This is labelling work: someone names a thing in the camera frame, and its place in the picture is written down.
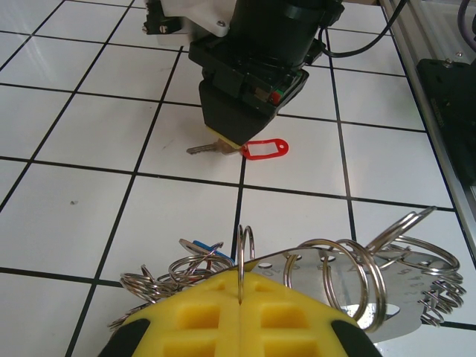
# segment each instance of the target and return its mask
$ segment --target white tile floor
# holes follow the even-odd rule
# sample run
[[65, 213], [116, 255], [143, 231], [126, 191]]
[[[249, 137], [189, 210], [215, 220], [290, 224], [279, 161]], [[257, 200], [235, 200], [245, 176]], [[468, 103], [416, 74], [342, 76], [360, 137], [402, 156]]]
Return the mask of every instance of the white tile floor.
[[[258, 136], [287, 140], [287, 156], [191, 157], [213, 140], [197, 107], [200, 68], [143, 35], [143, 1], [131, 3], [0, 1], [1, 354], [96, 356], [107, 323], [141, 303], [107, 280], [142, 263], [163, 274], [186, 255], [180, 238], [224, 241], [229, 254], [237, 218], [268, 254], [316, 237], [365, 244], [437, 205], [411, 234], [460, 259], [466, 305], [446, 327], [378, 348], [470, 356], [475, 262], [391, 37], [307, 68], [306, 88]], [[345, 6], [334, 51], [385, 26], [380, 8]]]

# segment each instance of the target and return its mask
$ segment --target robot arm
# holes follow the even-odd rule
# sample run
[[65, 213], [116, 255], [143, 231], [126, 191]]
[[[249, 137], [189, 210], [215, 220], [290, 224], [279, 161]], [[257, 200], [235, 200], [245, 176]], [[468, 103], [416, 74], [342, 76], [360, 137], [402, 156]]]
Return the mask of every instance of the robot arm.
[[144, 32], [190, 44], [203, 67], [205, 124], [241, 147], [304, 87], [325, 45], [320, 28], [338, 20], [341, 0], [147, 0]]

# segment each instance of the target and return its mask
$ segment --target metal key ring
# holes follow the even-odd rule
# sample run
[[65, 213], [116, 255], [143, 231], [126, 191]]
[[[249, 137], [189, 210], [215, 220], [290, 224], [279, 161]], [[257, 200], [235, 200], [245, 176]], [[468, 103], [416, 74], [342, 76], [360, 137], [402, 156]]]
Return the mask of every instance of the metal key ring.
[[436, 207], [428, 207], [420, 213], [410, 212], [406, 216], [393, 223], [389, 228], [380, 233], [377, 238], [367, 244], [365, 247], [372, 255], [391, 244], [396, 238], [405, 234], [415, 225], [420, 223], [426, 217], [435, 211]]
[[248, 225], [245, 230], [243, 226], [238, 227], [237, 248], [238, 248], [238, 302], [243, 301], [243, 288], [245, 285], [245, 245], [246, 237], [250, 242], [250, 259], [254, 259], [254, 235], [253, 230]]
[[421, 264], [407, 262], [404, 259], [399, 260], [399, 263], [404, 264], [406, 266], [410, 266], [411, 268], [419, 269], [423, 273], [437, 276], [440, 274], [448, 274], [453, 271], [457, 271], [460, 268], [460, 262], [453, 254], [431, 243], [407, 236], [400, 236], [396, 238], [394, 242], [414, 245], [418, 248], [426, 249], [427, 251], [430, 251], [431, 253], [435, 253], [439, 257], [442, 257], [451, 266], [450, 268], [430, 268], [429, 266], [423, 266]]
[[[422, 314], [422, 317], [423, 320], [425, 322], [428, 322], [429, 324], [432, 324], [433, 326], [439, 326], [440, 324], [442, 324], [443, 322], [445, 322], [445, 319], [443, 318], [443, 316], [440, 314], [440, 312], [438, 310], [436, 310], [431, 304], [429, 304], [427, 301], [424, 301], [424, 300], [420, 300], [418, 301], [419, 303], [421, 303], [422, 305], [425, 306], [426, 308], [426, 311], [423, 312]], [[429, 312], [433, 312], [435, 316], [432, 316], [429, 314]]]
[[338, 244], [347, 244], [353, 251], [363, 259], [370, 277], [372, 278], [373, 285], [375, 287], [376, 296], [376, 311], [373, 316], [372, 323], [364, 329], [366, 332], [376, 331], [384, 322], [387, 315], [387, 288], [385, 287], [385, 281], [380, 271], [379, 266], [376, 264], [370, 252], [362, 247], [357, 242], [349, 239], [341, 239], [337, 241]]
[[[342, 245], [336, 242], [333, 242], [332, 240], [311, 239], [311, 240], [308, 240], [307, 242], [301, 243], [298, 246], [298, 248], [315, 247], [316, 245], [326, 245], [328, 247], [331, 247], [332, 249], [337, 249], [338, 251], [345, 254], [350, 259], [350, 262], [356, 268], [356, 272], [360, 280], [360, 287], [361, 287], [362, 293], [361, 293], [360, 301], [358, 304], [358, 309], [356, 313], [353, 316], [351, 316], [351, 318], [357, 321], [364, 315], [365, 309], [367, 308], [367, 305], [369, 302], [369, 294], [368, 294], [369, 283], [368, 283], [367, 275], [365, 274], [364, 268], [362, 268], [362, 266], [358, 264], [354, 256], [346, 248], [344, 248]], [[284, 285], [290, 289], [292, 289], [292, 285], [291, 285], [292, 266], [294, 265], [297, 259], [298, 259], [297, 255], [289, 256], [284, 267], [284, 275], [283, 275], [284, 281], [283, 282], [284, 282]], [[329, 278], [330, 272], [326, 266], [327, 259], [324, 259], [324, 265], [325, 266], [323, 266], [323, 280], [324, 280], [324, 291], [326, 292], [327, 299], [332, 307], [334, 307], [335, 309], [342, 310], [340, 303], [337, 301], [337, 298], [335, 297], [335, 293], [333, 293], [332, 280], [330, 280]]]

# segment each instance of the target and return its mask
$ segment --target key ring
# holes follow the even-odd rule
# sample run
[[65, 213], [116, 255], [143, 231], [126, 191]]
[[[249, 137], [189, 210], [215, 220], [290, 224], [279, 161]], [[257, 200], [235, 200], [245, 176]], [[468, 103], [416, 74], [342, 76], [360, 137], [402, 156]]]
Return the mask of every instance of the key ring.
[[245, 245], [246, 237], [250, 242], [250, 259], [254, 259], [254, 236], [250, 226], [243, 230], [243, 226], [238, 227], [237, 248], [238, 248], [238, 302], [243, 301], [243, 287], [245, 285]]

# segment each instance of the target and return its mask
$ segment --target floor tile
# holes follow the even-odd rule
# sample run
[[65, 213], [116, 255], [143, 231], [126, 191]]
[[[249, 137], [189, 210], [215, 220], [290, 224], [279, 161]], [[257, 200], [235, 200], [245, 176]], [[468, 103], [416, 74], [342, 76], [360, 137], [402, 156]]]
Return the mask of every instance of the floor tile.
[[0, 216], [3, 266], [93, 277], [129, 177], [32, 165]]
[[230, 254], [237, 194], [233, 187], [137, 177], [101, 277], [140, 274], [142, 264], [154, 275], [166, 274], [190, 255], [181, 238], [224, 242], [222, 251]]
[[142, 46], [152, 48], [165, 48], [179, 50], [179, 46], [163, 46], [158, 44], [157, 36], [146, 35], [142, 27], [147, 19], [143, 9], [129, 9], [120, 23], [118, 29], [111, 38], [110, 43], [119, 45]]
[[3, 202], [25, 165], [25, 162], [0, 161], [0, 202]]
[[253, 228], [257, 257], [310, 239], [350, 239], [343, 199], [244, 189], [239, 220]]
[[343, 125], [354, 197], [451, 207], [425, 133]]
[[0, 30], [32, 33], [61, 0], [15, 0], [0, 4]]
[[306, 67], [306, 71], [310, 78], [304, 89], [281, 109], [280, 114], [336, 119], [330, 70]]
[[69, 97], [69, 93], [0, 86], [0, 155], [30, 158]]
[[203, 81], [202, 67], [181, 54], [165, 100], [179, 103], [201, 104], [199, 84]]
[[342, 30], [381, 33], [387, 25], [380, 6], [344, 3], [341, 18], [332, 26]]
[[[371, 43], [377, 35], [330, 30], [330, 47], [333, 52], [354, 51]], [[349, 68], [405, 75], [395, 45], [390, 36], [384, 36], [375, 46], [363, 54], [346, 58], [333, 58], [335, 68]]]
[[[391, 205], [376, 205], [366, 202], [353, 202], [353, 213], [356, 223], [357, 241], [362, 245], [368, 244], [374, 237], [383, 232], [386, 227], [406, 214], [416, 211], [415, 208], [397, 207]], [[464, 276], [463, 287], [468, 291], [463, 296], [466, 302], [463, 307], [455, 309], [452, 314], [444, 315], [447, 321], [474, 324], [476, 310], [472, 301], [476, 299], [476, 274], [469, 250], [466, 246], [461, 228], [455, 213], [433, 212], [429, 217], [411, 229], [406, 235], [435, 244], [456, 256], [460, 261], [459, 272]]]
[[2, 274], [0, 290], [2, 355], [64, 356], [89, 285]]
[[107, 46], [81, 91], [159, 100], [177, 53]]
[[0, 73], [4, 83], [73, 90], [101, 45], [34, 37]]
[[133, 171], [156, 103], [77, 95], [37, 159]]
[[98, 286], [74, 347], [73, 357], [98, 356], [111, 338], [112, 332], [107, 325], [143, 303], [143, 300], [125, 289]]
[[104, 42], [124, 11], [126, 9], [123, 7], [67, 1], [42, 26], [38, 34]]
[[384, 357], [470, 356], [475, 331], [421, 326], [409, 335], [376, 344]]
[[345, 195], [336, 123], [278, 116], [254, 140], [272, 138], [284, 139], [288, 154], [248, 160], [246, 184]]
[[334, 73], [343, 121], [424, 129], [406, 78], [339, 70]]
[[187, 149], [216, 141], [205, 126], [202, 109], [164, 104], [142, 160], [142, 173], [156, 173], [211, 181], [239, 182], [242, 156]]
[[0, 67], [10, 58], [13, 52], [27, 39], [27, 36], [13, 33], [0, 33]]

